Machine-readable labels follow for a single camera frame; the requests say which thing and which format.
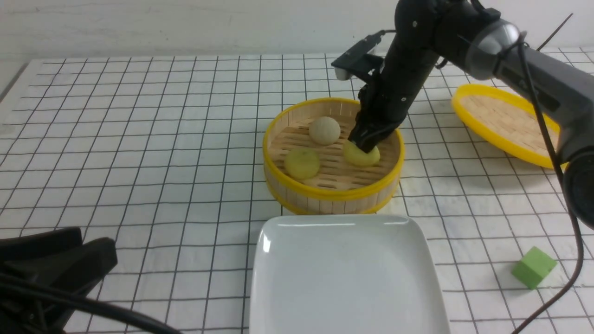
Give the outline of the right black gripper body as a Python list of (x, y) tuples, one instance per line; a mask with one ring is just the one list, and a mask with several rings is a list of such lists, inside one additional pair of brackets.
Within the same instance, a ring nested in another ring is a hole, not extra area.
[(362, 95), (361, 109), (348, 140), (369, 153), (393, 133), (405, 120), (438, 59), (431, 49), (390, 47)]

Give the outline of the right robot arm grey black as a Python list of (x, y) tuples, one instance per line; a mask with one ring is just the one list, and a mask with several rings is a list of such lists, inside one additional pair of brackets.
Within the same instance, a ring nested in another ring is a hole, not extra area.
[(559, 126), (554, 161), (566, 165), (563, 194), (570, 211), (592, 227), (593, 76), (526, 46), (515, 25), (477, 0), (400, 0), (394, 21), (385, 57), (370, 53), (384, 35), (379, 31), (331, 64), (339, 80), (365, 83), (348, 140), (369, 152), (386, 139), (442, 58), (477, 80), (503, 81)]

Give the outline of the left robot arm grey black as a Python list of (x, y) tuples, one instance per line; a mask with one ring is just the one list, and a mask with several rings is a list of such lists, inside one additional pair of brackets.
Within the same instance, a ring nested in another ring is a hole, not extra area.
[[(85, 297), (117, 265), (116, 243), (83, 243), (80, 228), (36, 233), (0, 242), (1, 272)], [(3, 334), (62, 334), (72, 309), (1, 294)]]

